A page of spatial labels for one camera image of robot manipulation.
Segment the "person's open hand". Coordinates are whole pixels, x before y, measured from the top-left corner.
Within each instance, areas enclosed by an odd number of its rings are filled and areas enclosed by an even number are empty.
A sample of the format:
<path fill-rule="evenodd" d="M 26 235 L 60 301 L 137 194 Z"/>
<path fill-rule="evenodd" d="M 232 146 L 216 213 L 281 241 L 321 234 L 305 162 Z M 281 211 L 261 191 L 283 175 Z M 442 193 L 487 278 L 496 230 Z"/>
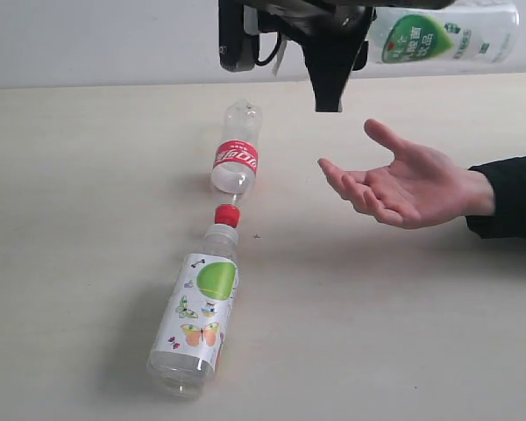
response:
<path fill-rule="evenodd" d="M 494 189 L 483 174 L 455 165 L 440 151 L 406 140 L 375 119 L 364 123 L 364 131 L 393 154 L 390 164 L 359 171 L 318 161 L 330 186 L 359 214 L 405 230 L 494 214 Z"/>

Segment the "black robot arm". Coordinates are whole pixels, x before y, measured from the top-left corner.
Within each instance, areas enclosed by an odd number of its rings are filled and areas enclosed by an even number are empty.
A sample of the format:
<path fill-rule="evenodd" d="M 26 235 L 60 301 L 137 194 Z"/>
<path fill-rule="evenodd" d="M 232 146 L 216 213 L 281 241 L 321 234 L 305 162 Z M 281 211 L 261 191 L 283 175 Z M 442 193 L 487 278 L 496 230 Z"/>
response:
<path fill-rule="evenodd" d="M 362 52 L 378 8 L 437 11 L 451 1 L 243 1 L 267 14 L 272 26 L 301 49 L 317 112 L 340 112 L 345 85 Z"/>

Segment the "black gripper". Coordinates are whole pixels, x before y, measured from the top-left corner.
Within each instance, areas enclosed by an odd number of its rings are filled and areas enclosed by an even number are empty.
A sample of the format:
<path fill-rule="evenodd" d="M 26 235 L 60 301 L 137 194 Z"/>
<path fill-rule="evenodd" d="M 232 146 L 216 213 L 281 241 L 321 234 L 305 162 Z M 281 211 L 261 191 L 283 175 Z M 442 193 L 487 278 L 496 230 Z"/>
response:
<path fill-rule="evenodd" d="M 374 1 L 258 1 L 258 29 L 302 46 L 316 112 L 341 112 L 345 86 L 367 64 Z"/>

